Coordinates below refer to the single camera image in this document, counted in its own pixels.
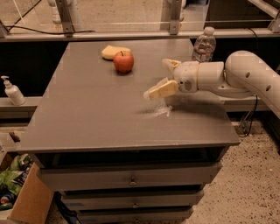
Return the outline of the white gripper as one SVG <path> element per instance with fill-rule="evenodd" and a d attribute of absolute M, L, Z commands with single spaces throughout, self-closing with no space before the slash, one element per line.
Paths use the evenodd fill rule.
<path fill-rule="evenodd" d="M 162 59 L 162 65 L 173 74 L 174 80 L 162 79 L 155 86 L 143 93 L 143 98 L 154 100 L 175 95 L 179 90 L 183 93 L 195 93 L 198 90 L 198 61 L 181 61 L 173 59 Z"/>

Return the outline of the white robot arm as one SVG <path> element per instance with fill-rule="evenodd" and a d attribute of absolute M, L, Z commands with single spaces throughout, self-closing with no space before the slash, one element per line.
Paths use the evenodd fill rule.
<path fill-rule="evenodd" d="M 224 62 L 162 60 L 171 74 L 144 92 L 147 100 L 209 91 L 228 98 L 257 95 L 280 118 L 280 74 L 252 52 L 231 53 Z"/>

